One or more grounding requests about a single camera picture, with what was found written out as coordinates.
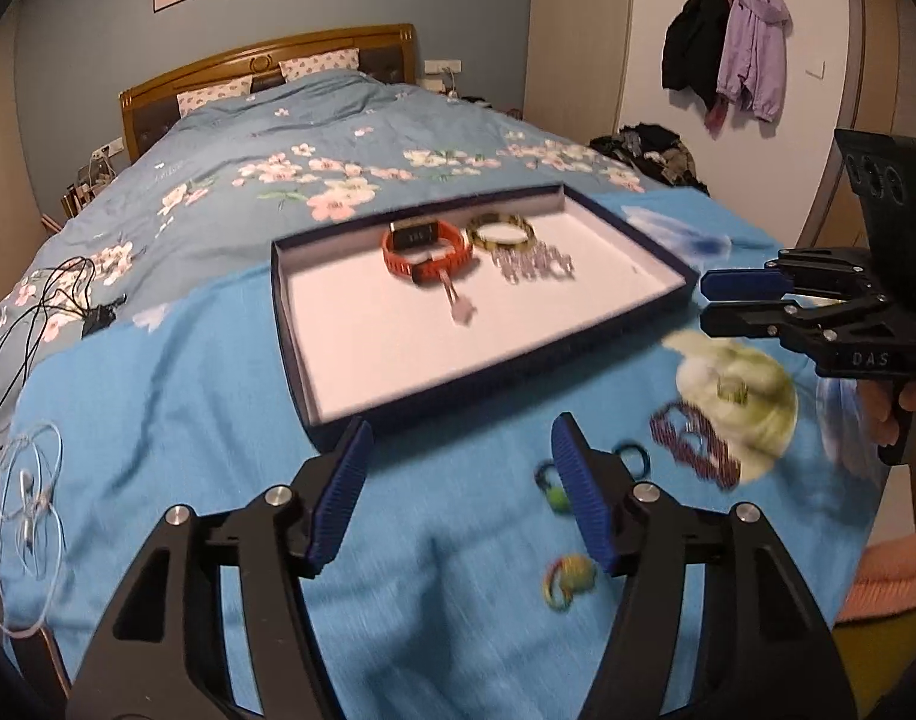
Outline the person right hand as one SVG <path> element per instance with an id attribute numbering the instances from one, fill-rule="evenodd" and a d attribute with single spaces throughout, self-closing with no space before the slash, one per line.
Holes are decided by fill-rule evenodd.
<path id="1" fill-rule="evenodd" d="M 916 413 L 916 382 L 910 382 L 894 395 L 890 382 L 860 380 L 858 397 L 866 419 L 866 432 L 876 445 L 894 445 L 899 438 L 896 408 Z"/>

